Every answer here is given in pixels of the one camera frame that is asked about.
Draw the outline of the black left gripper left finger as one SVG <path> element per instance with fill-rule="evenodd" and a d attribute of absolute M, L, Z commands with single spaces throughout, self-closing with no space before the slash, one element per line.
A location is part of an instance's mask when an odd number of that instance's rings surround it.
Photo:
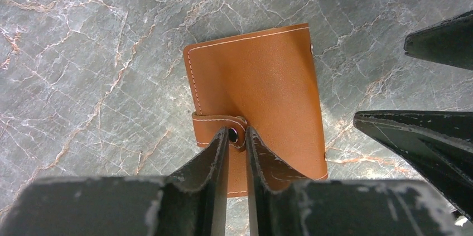
<path fill-rule="evenodd" d="M 223 235 L 229 131 L 168 176 L 48 177 L 28 185 L 2 235 Z"/>

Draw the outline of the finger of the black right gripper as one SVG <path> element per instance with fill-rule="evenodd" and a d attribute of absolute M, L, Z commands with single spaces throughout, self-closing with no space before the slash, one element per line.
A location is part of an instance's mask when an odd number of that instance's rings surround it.
<path fill-rule="evenodd" d="M 472 220 L 472 113 L 356 112 L 353 126 L 406 160 Z"/>
<path fill-rule="evenodd" d="M 472 11 L 406 36 L 407 56 L 472 70 Z"/>

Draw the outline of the brown leather card holder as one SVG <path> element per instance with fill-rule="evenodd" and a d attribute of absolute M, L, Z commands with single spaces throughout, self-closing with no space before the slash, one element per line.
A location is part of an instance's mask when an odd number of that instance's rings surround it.
<path fill-rule="evenodd" d="M 271 28 L 188 45 L 183 50 L 196 143 L 229 128 L 227 196 L 246 196 L 246 130 L 304 176 L 328 177 L 309 26 Z"/>

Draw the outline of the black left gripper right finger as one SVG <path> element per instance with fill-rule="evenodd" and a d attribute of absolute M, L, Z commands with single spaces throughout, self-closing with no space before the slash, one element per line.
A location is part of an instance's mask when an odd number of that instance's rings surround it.
<path fill-rule="evenodd" d="M 251 235 L 459 235 L 427 180 L 315 181 L 246 131 Z"/>

